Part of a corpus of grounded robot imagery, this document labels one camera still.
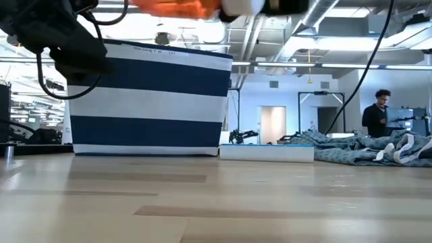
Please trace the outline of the person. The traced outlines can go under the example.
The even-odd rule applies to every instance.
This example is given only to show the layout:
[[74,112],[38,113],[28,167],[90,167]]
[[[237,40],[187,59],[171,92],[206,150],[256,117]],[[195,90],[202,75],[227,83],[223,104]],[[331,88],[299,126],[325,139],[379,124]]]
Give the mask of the person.
[[387,102],[392,93],[389,90],[381,89],[375,93],[376,102],[368,106],[362,115],[362,126],[372,138],[386,136]]

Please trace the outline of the grey background monitor equipment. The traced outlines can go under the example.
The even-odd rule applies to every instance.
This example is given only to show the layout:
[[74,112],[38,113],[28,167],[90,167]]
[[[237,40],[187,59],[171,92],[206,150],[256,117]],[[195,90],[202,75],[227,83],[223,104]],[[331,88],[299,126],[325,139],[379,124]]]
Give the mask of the grey background monitor equipment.
[[389,133],[394,130],[408,130],[422,136],[430,136],[431,115],[426,108],[387,108],[385,127]]

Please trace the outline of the white box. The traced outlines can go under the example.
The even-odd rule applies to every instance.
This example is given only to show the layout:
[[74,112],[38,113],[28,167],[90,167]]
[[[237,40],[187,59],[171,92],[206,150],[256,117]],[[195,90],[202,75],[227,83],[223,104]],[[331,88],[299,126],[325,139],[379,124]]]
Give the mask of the white box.
[[239,161],[313,163],[314,146],[301,144],[222,144],[219,158]]

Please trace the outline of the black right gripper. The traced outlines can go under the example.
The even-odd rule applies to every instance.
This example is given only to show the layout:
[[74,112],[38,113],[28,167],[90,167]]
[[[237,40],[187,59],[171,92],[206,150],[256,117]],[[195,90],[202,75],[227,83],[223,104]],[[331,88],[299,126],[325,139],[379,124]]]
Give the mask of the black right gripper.
[[303,14],[309,9],[309,0],[265,0],[263,14],[267,16],[286,16]]

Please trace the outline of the black ceiling device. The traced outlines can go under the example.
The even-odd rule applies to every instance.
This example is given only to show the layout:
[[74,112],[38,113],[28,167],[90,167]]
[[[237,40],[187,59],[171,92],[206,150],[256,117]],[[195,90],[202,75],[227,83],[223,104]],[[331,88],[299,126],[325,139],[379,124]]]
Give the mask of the black ceiling device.
[[168,32],[158,32],[155,36],[155,43],[157,45],[169,45],[169,33]]

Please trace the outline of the small silver metal cylinder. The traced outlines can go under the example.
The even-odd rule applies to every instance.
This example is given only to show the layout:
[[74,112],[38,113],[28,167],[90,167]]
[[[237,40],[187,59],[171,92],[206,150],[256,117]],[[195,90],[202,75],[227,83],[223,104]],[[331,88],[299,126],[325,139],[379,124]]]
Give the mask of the small silver metal cylinder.
[[15,144],[6,144],[4,157],[7,164],[14,162],[14,151]]

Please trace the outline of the smooth silver ceiling duct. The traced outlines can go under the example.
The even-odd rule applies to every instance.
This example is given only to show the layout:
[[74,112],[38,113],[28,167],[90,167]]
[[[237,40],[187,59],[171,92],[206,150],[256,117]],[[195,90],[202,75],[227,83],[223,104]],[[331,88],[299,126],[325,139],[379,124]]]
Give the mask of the smooth silver ceiling duct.
[[299,16],[290,17],[284,29],[285,43],[272,61],[288,61],[299,49],[304,49],[306,40],[297,34],[316,35],[318,25],[340,0],[310,0],[309,10]]

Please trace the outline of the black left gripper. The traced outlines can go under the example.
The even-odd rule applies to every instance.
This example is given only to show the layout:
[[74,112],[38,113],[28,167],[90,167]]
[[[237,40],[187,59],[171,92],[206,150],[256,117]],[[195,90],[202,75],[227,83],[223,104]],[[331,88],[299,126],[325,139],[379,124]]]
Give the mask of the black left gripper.
[[50,48],[55,69],[66,79],[113,73],[103,43],[77,21],[98,0],[0,0],[0,29],[27,49]]

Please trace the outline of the black metal stand frame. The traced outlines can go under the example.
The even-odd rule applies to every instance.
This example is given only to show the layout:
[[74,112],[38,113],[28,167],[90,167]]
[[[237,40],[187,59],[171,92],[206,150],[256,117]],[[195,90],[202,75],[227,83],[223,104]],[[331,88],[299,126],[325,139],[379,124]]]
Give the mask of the black metal stand frame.
[[302,128],[301,128],[301,104],[311,95],[315,95],[315,96],[327,96],[327,95],[332,95],[335,99],[337,99],[341,104],[341,108],[338,111],[336,117],[335,117],[335,121],[337,121],[337,118],[342,115],[342,121],[343,121],[343,130],[344,132],[347,132],[346,129],[346,112],[345,112],[345,94],[342,92],[328,92],[328,91],[300,91],[297,92],[297,104],[298,104],[298,129],[297,129],[297,133],[301,133]]
[[[229,93],[231,95],[231,98],[233,98],[233,102],[235,103],[235,111],[236,111],[236,117],[237,117],[237,128],[236,133],[240,133],[240,89],[239,88],[229,88]],[[237,98],[234,97],[234,95],[231,93],[231,91],[234,91],[237,93]]]

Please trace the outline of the long ceiling light strip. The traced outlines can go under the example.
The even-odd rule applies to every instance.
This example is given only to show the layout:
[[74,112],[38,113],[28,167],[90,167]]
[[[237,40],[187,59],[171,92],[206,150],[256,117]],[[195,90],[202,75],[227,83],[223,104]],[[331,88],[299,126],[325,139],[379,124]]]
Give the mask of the long ceiling light strip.
[[[367,64],[357,63],[300,63],[300,62],[260,62],[260,61],[234,61],[233,66],[266,67],[266,68],[335,68],[335,69],[365,69]],[[432,65],[392,65],[371,64],[372,70],[410,70],[432,71]]]

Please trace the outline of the teal patterned hospital gown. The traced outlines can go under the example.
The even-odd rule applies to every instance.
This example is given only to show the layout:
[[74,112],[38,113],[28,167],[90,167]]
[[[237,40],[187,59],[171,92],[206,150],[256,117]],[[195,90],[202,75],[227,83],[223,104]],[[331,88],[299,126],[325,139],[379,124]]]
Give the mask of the teal patterned hospital gown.
[[291,136],[288,144],[313,146],[317,161],[358,166],[432,168],[432,136],[408,130],[395,130],[389,136],[380,138],[363,134],[330,138],[319,132],[305,131]]

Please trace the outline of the orange pill bottle white cap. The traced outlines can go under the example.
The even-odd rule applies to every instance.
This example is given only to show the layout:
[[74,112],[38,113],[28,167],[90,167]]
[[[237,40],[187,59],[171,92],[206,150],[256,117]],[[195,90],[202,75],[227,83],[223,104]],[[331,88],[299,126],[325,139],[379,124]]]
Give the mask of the orange pill bottle white cap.
[[188,18],[233,22],[239,16],[255,16],[266,0],[130,0],[142,13],[162,18]]

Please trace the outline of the navy white striped fabric basket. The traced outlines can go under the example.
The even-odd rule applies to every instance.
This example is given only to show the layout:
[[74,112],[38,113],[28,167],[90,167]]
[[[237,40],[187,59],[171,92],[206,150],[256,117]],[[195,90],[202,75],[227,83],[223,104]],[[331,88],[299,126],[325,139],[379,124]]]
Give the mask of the navy white striped fabric basket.
[[113,73],[68,82],[77,155],[218,153],[233,58],[225,53],[106,40]]

